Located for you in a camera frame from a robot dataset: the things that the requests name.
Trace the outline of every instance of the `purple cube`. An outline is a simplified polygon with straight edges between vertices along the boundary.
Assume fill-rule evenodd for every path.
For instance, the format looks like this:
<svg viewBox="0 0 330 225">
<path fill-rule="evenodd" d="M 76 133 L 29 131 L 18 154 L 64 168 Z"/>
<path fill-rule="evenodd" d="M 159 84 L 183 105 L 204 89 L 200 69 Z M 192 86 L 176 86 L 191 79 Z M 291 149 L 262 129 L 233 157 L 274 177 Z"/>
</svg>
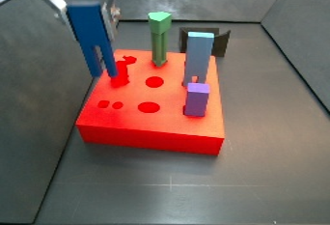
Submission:
<svg viewBox="0 0 330 225">
<path fill-rule="evenodd" d="M 188 83 L 184 115 L 203 117 L 209 95 L 209 85 Z"/>
</svg>

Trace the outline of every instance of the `hole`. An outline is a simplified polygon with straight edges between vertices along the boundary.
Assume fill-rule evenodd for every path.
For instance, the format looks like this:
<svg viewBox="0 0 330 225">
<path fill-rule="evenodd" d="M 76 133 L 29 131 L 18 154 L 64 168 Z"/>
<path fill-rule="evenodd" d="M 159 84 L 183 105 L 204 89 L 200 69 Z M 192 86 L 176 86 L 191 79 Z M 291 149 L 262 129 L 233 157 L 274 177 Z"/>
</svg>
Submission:
<svg viewBox="0 0 330 225">
<path fill-rule="evenodd" d="M 163 84 L 164 81 L 160 77 L 157 76 L 151 76 L 147 80 L 145 80 L 145 84 L 148 87 L 151 88 L 159 88 Z"/>
<path fill-rule="evenodd" d="M 137 108 L 143 113 L 156 113 L 160 110 L 160 106 L 149 101 L 140 103 Z"/>
<path fill-rule="evenodd" d="M 123 106 L 124 106 L 123 103 L 119 101 L 112 104 L 113 109 L 120 109 Z"/>
<path fill-rule="evenodd" d="M 100 100 L 99 103 L 97 103 L 97 107 L 99 108 L 107 108 L 108 107 L 108 103 L 109 103 L 108 100 Z"/>
<path fill-rule="evenodd" d="M 196 75 L 192 76 L 192 81 L 191 82 L 197 82 L 199 81 L 199 77 Z"/>
</svg>

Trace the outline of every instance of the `green peg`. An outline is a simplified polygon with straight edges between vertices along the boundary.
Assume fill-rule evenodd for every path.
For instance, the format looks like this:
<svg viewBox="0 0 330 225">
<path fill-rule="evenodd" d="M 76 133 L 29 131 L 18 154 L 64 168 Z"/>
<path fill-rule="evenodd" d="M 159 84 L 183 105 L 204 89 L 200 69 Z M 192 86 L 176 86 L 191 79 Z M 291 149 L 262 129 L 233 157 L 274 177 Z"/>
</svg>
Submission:
<svg viewBox="0 0 330 225">
<path fill-rule="evenodd" d="M 152 42 L 152 62 L 156 67 L 165 63 L 167 52 L 167 31 L 171 25 L 169 13 L 148 13 L 151 42 Z"/>
</svg>

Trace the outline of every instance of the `blue block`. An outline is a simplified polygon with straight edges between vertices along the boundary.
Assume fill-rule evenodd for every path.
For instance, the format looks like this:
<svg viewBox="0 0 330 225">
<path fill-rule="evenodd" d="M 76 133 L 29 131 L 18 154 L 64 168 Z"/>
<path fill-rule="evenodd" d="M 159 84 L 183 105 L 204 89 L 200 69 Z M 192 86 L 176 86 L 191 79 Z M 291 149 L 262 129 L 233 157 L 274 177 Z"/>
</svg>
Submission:
<svg viewBox="0 0 330 225">
<path fill-rule="evenodd" d="M 209 85 L 204 83 L 188 83 L 184 115 L 204 116 L 209 95 Z"/>
<path fill-rule="evenodd" d="M 187 86 L 192 82 L 193 76 L 197 77 L 199 83 L 204 83 L 212 43 L 213 34 L 200 32 L 188 33 L 183 86 Z"/>
<path fill-rule="evenodd" d="M 79 2 L 66 6 L 66 14 L 85 56 L 92 76 L 101 75 L 100 60 L 95 52 L 99 46 L 109 76 L 117 75 L 113 51 L 104 27 L 99 2 Z"/>
</svg>

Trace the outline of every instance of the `red base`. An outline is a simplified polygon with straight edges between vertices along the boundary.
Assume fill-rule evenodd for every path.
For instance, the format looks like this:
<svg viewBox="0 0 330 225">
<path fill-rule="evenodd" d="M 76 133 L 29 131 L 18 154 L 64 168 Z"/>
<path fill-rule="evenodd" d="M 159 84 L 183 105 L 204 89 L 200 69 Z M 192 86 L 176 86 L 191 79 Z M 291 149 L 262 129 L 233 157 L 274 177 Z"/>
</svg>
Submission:
<svg viewBox="0 0 330 225">
<path fill-rule="evenodd" d="M 205 83 L 209 97 L 204 117 L 183 115 L 187 89 L 181 86 L 185 54 L 167 53 L 156 68 L 149 51 L 116 50 L 116 61 L 128 65 L 128 84 L 111 85 L 104 72 L 76 122 L 85 142 L 155 150 L 217 155 L 224 139 L 221 103 L 215 59 Z"/>
</svg>

